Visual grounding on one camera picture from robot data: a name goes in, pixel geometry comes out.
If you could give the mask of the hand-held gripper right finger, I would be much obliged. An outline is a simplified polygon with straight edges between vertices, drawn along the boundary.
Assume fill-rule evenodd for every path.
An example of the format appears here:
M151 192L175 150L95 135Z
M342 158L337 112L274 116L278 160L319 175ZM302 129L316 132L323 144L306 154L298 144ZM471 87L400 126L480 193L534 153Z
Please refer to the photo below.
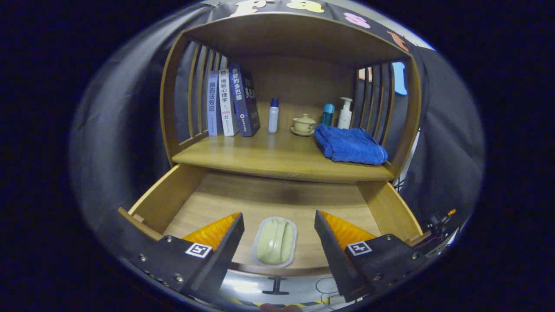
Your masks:
M428 263L424 253L395 235L373 237L324 211L316 211L314 228L339 294L347 302L389 293Z

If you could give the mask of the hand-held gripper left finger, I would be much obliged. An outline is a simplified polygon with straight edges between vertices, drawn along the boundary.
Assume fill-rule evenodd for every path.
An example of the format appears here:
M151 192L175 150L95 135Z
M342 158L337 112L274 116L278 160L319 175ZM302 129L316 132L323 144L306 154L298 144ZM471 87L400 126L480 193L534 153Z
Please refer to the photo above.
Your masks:
M236 212L186 238L163 236L127 260L162 286L211 303L218 296L244 229L243 214Z

